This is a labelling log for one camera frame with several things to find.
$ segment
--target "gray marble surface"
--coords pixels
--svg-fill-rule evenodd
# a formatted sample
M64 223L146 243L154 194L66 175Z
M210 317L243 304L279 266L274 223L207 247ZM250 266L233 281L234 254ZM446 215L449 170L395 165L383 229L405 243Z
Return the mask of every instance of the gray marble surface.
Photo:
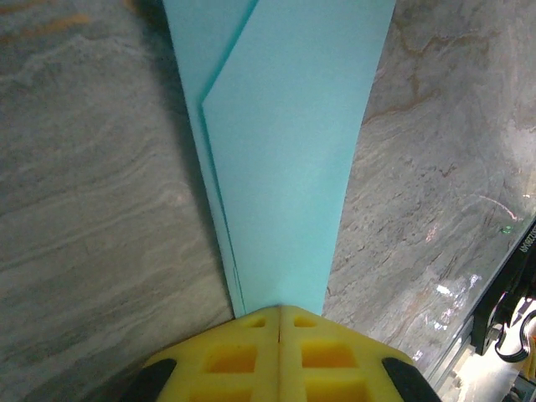
M423 371L535 211L535 35L531 0L397 3L324 315ZM0 0L0 135L2 402L113 400L231 318L156 0Z

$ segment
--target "yellow foam block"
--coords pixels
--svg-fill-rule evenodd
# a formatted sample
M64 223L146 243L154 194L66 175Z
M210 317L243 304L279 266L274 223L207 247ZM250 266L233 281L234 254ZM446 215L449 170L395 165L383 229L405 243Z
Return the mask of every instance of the yellow foam block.
M297 307L272 307L150 358L176 361L157 402L403 402L384 358L402 352Z

